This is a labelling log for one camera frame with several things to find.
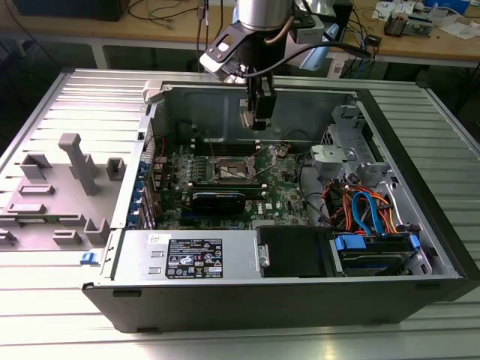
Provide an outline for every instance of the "blue latch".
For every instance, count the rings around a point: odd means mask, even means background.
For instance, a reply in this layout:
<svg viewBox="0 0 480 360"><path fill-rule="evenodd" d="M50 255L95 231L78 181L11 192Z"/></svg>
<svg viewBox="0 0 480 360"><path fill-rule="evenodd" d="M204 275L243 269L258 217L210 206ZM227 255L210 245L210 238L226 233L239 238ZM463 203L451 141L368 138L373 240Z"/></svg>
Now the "blue latch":
<svg viewBox="0 0 480 360"><path fill-rule="evenodd" d="M145 185L143 184L142 181L136 180L136 181L135 181L135 185L133 186L133 188L134 188L136 191L138 191L138 190L142 190L144 186L145 186Z"/></svg>
<svg viewBox="0 0 480 360"><path fill-rule="evenodd" d="M133 199L133 200L140 200L140 199L142 199L142 194L139 193L138 191L134 191L134 192L132 193L132 199Z"/></svg>
<svg viewBox="0 0 480 360"><path fill-rule="evenodd" d="M140 161L138 166L138 173L146 173L149 171L149 165L145 161Z"/></svg>
<svg viewBox="0 0 480 360"><path fill-rule="evenodd" d="M132 202L130 206L128 207L128 210L131 212L135 212L140 208L140 204L138 202Z"/></svg>
<svg viewBox="0 0 480 360"><path fill-rule="evenodd" d="M335 245L338 251L344 249L366 249L367 245L361 235L339 235L335 239Z"/></svg>
<svg viewBox="0 0 480 360"><path fill-rule="evenodd" d="M96 253L84 253L80 260L80 265L98 265Z"/></svg>
<svg viewBox="0 0 480 360"><path fill-rule="evenodd" d="M413 248L415 250L420 249L420 241L419 238L417 238L417 235L410 235L410 241L412 242Z"/></svg>

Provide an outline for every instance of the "blue clip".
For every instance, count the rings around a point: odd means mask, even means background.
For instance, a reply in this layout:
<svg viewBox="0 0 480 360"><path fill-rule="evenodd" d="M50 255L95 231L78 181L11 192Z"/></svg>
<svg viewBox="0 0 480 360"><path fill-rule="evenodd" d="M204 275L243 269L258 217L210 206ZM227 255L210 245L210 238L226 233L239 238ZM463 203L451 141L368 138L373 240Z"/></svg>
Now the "blue clip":
<svg viewBox="0 0 480 360"><path fill-rule="evenodd" d="M149 165L145 161L140 161L138 165L139 173L144 173L145 171L149 170Z"/></svg>
<svg viewBox="0 0 480 360"><path fill-rule="evenodd" d="M140 204L138 202L132 202L128 207L128 210L130 210L131 212L135 212L139 208L140 208Z"/></svg>
<svg viewBox="0 0 480 360"><path fill-rule="evenodd" d="M139 193L138 191L134 191L132 193L132 200L140 200L142 199L142 194Z"/></svg>
<svg viewBox="0 0 480 360"><path fill-rule="evenodd" d="M362 223L362 220L360 220L359 217L359 210L357 208L357 201L360 196L364 196L367 198L368 204L370 205L371 213L372 213L372 220L373 220L373 225L375 226L375 231L378 234L384 234L385 230L383 229L382 221L378 218L377 214L377 204L375 204L375 200L370 196L368 193L365 193L364 191L360 191L355 194L355 196L352 199L352 213L353 213L353 218L355 219L355 222L367 233L367 236L371 236L372 233L370 229L368 228L367 225Z"/></svg>
<svg viewBox="0 0 480 360"><path fill-rule="evenodd" d="M344 249L366 249L367 245L365 240L361 235L339 235L335 239L335 246L337 251L342 251Z"/></svg>
<svg viewBox="0 0 480 360"><path fill-rule="evenodd" d="M97 265L97 254L96 253L84 253L82 259L80 260L80 265Z"/></svg>
<svg viewBox="0 0 480 360"><path fill-rule="evenodd" d="M420 250L421 245L417 235L410 235L410 241L412 242L412 246L415 250Z"/></svg>
<svg viewBox="0 0 480 360"><path fill-rule="evenodd" d="M141 182L140 180L136 180L136 181L135 181L135 185L133 186L133 188L134 188L136 191L138 191L138 190L142 190L144 186L145 186L145 185L143 184L143 182Z"/></svg>
<svg viewBox="0 0 480 360"><path fill-rule="evenodd" d="M128 214L127 215L127 222L137 224L138 223L138 215Z"/></svg>

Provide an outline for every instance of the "sticker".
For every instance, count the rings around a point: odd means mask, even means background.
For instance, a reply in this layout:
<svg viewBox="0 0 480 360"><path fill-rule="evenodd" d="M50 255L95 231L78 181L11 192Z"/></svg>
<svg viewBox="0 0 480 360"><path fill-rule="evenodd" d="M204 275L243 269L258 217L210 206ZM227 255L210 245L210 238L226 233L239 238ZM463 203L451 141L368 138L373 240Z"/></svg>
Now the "sticker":
<svg viewBox="0 0 480 360"><path fill-rule="evenodd" d="M148 236L149 244L162 244L168 242L172 238L172 234L150 234Z"/></svg>
<svg viewBox="0 0 480 360"><path fill-rule="evenodd" d="M167 278L208 279L224 276L221 238L171 239L168 236Z"/></svg>

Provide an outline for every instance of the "gray plastic part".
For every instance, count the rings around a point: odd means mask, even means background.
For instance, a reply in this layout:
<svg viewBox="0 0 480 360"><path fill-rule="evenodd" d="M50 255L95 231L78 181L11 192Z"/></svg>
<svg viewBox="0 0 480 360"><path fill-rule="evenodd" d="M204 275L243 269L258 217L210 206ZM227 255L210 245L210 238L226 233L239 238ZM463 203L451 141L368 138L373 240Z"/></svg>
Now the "gray plastic part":
<svg viewBox="0 0 480 360"><path fill-rule="evenodd" d="M111 157L106 162L106 173L112 182L120 182L125 175L125 163L121 157Z"/></svg>
<svg viewBox="0 0 480 360"><path fill-rule="evenodd" d="M88 169L90 170L90 174L93 178L98 173L98 168L95 166L95 163L93 162L92 156L90 154L84 154L83 158L85 159L85 163L87 164ZM77 171L73 166L70 166L70 171L72 172L72 176L74 179L78 180L78 175Z"/></svg>
<svg viewBox="0 0 480 360"><path fill-rule="evenodd" d="M55 230L52 239L57 245L80 245L82 238L76 230Z"/></svg>
<svg viewBox="0 0 480 360"><path fill-rule="evenodd" d="M60 217L58 221L64 227L83 227L87 222L82 214L78 214L76 217Z"/></svg>
<svg viewBox="0 0 480 360"><path fill-rule="evenodd" d="M45 180L42 169L52 167L43 154L28 154L20 164L25 176L31 181Z"/></svg>
<svg viewBox="0 0 480 360"><path fill-rule="evenodd" d="M93 180L91 169L85 161L82 150L80 150L80 141L82 139L78 133L64 133L58 141L58 147L67 153L85 194L91 197L99 189Z"/></svg>
<svg viewBox="0 0 480 360"><path fill-rule="evenodd" d="M52 195L55 193L55 188L50 184L45 185L25 185L22 186L18 192L20 195L33 196L33 195Z"/></svg>
<svg viewBox="0 0 480 360"><path fill-rule="evenodd" d="M0 219L0 227L22 227L22 224L15 217Z"/></svg>
<svg viewBox="0 0 480 360"><path fill-rule="evenodd" d="M100 228L97 229L92 219L88 219L83 232L93 245L106 245L110 234L110 225L107 219L103 219Z"/></svg>
<svg viewBox="0 0 480 360"><path fill-rule="evenodd" d="M7 212L16 214L45 214L44 204L11 204Z"/></svg>
<svg viewBox="0 0 480 360"><path fill-rule="evenodd" d="M95 183L100 190L95 196L86 196L80 181L72 178L69 166L70 164L52 163L52 168L43 170L46 178L44 183L55 188L55 193L48 196L20 195L18 189L32 185L30 180L23 177L17 190L11 194L10 201L0 211L4 214L4 218L0 218L0 228L11 231L19 239L13 244L15 251L90 250L102 246L91 244L83 233L86 219L91 219L94 224L99 225L105 218L111 224L122 181L110 181L105 166L99 166ZM40 203L46 207L45 214L15 215L7 212L11 204ZM62 228L76 230L82 238L82 243L57 245L52 240L52 235L55 230Z"/></svg>
<svg viewBox="0 0 480 360"><path fill-rule="evenodd" d="M16 240L10 231L0 230L0 245L12 245Z"/></svg>

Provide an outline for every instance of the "black cable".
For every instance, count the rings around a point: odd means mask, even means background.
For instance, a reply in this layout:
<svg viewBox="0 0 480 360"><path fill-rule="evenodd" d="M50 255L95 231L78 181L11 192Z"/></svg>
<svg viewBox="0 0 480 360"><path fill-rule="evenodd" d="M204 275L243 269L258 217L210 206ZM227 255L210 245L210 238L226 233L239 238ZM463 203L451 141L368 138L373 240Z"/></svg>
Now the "black cable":
<svg viewBox="0 0 480 360"><path fill-rule="evenodd" d="M301 0L301 3L305 7L305 10L310 14L313 15L312 9L310 9L310 5L307 3L307 0Z"/></svg>
<svg viewBox="0 0 480 360"><path fill-rule="evenodd" d="M330 36L330 34L326 31L323 33L323 36L325 36L328 41L336 41L335 38Z"/></svg>
<svg viewBox="0 0 480 360"><path fill-rule="evenodd" d="M202 20L198 19L198 29L196 30L196 41L195 41L195 47L196 47L196 68L198 69L198 72L201 73L200 71L200 32L202 31Z"/></svg>
<svg viewBox="0 0 480 360"><path fill-rule="evenodd" d="M316 144L318 143L318 141L315 141L306 131L303 131L302 129L292 129L292 130L288 130L281 138L280 138L280 141L283 142L285 141L285 138L287 137L288 134L291 134L291 133L300 133L300 134L303 134L307 139L309 139L311 141L312 144Z"/></svg>
<svg viewBox="0 0 480 360"><path fill-rule="evenodd" d="M218 28L217 34L215 35L215 39L218 38L218 35L220 35L223 29L224 29L224 0L220 0L220 27Z"/></svg>
<svg viewBox="0 0 480 360"><path fill-rule="evenodd" d="M144 0L137 0L135 1L133 4L131 4L128 8L127 8L127 12L129 13L130 16L134 17L135 19L138 19L138 20L148 20L148 21L151 21L151 20L164 20L164 19L170 19L172 17L177 17L178 15L182 15L182 14L185 14L185 13L188 13L190 11L194 11L196 10L197 8L196 7L192 7L190 9L187 9L187 10L183 10L183 11L180 11L179 13L173 13L172 15L167 15L167 16L162 16L162 17L157 17L157 16L152 16L152 17L142 17L142 16L138 16L138 15L135 15L132 10L133 8L138 5L140 2L143 2ZM160 10L161 8L157 8L157 9L154 9L152 11L152 13L154 13L156 10Z"/></svg>
<svg viewBox="0 0 480 360"><path fill-rule="evenodd" d="M207 47L209 47L209 24L205 23L206 30L205 30L205 52L207 51Z"/></svg>
<svg viewBox="0 0 480 360"><path fill-rule="evenodd" d="M305 161L307 160L308 155L311 156L310 152L308 152L307 155L303 158L303 161L301 162L300 170L298 171L298 192L300 193L302 199L304 199L304 201L307 203L307 205L310 206L311 209L313 209L318 215L320 215L320 217L324 221L328 223L330 219L328 219L325 214L323 214L318 208L316 208L314 204L308 201L302 189L302 171L303 171L303 168L305 167Z"/></svg>
<svg viewBox="0 0 480 360"><path fill-rule="evenodd" d="M253 77L261 77L262 75L268 74L271 71L275 70L279 66L286 64L290 60L296 58L298 55L305 53L308 50L315 49L317 47L337 47L339 49L344 50L345 52L357 56L362 59L369 59L371 58L371 54L365 50L365 49L360 49L357 46L349 45L348 43L340 43L337 41L326 41L323 43L312 43L310 45L304 46L295 52L292 52L289 54L286 58L281 59L279 62L276 64L273 64L270 67L267 67L266 69L263 69L261 71L257 71L256 73L237 73L236 75L239 77L243 77L244 79L251 79Z"/></svg>
<svg viewBox="0 0 480 360"><path fill-rule="evenodd" d="M324 220L326 222L326 224L328 225L328 228L332 229L332 230L335 230L335 231L345 231L345 229L339 229L335 226L332 225L332 223L330 222L330 219L325 215L323 214L318 208L315 207L314 204L312 204L307 198L310 196L310 195L314 195L314 194L320 194L322 195L321 193L309 193L307 196L305 196L305 193L303 192L303 189L302 189L302 171L303 171L303 168L305 167L305 161L307 160L308 158L308 155L311 156L311 153L308 152L307 153L307 156L305 156L303 158L303 161L301 162L301 166L300 166L300 170L298 171L298 192L300 193L300 196L304 199L305 203L307 204L307 206L309 206L312 210L314 210L318 215L320 215L320 217L322 218L322 220Z"/></svg>
<svg viewBox="0 0 480 360"><path fill-rule="evenodd" d="M15 66L16 68L18 69L19 73L21 74L27 74L27 75L34 75L35 77L37 77L38 79L41 79L43 80L45 83L48 83L49 85L52 84L53 81L51 80L48 80L47 78L41 76L40 74L38 73L35 73L33 71L30 71L30 70L23 70L21 67L20 67L20 64L17 60L17 54L15 54L14 52L11 52L1 41L0 41L0 47L8 54L8 56L10 57L10 59L13 60L13 62L15 63Z"/></svg>
<svg viewBox="0 0 480 360"><path fill-rule="evenodd" d="M30 33L30 31L28 31L20 23L20 21L15 17L14 12L12 11L12 9L10 9L10 5L8 4L8 1L4 0L4 3L5 3L5 7L7 8L8 13L12 17L13 21L22 29L23 32L25 32L38 45L38 47L40 47L42 49L42 51L45 53L45 55L48 56L50 60L52 60L52 62L55 64L55 66L57 68L61 69L62 66L60 66L60 64L53 58L53 56L51 56L50 53L48 51L46 51L43 46L41 46L41 44L37 41L37 39L35 39L35 37Z"/></svg>

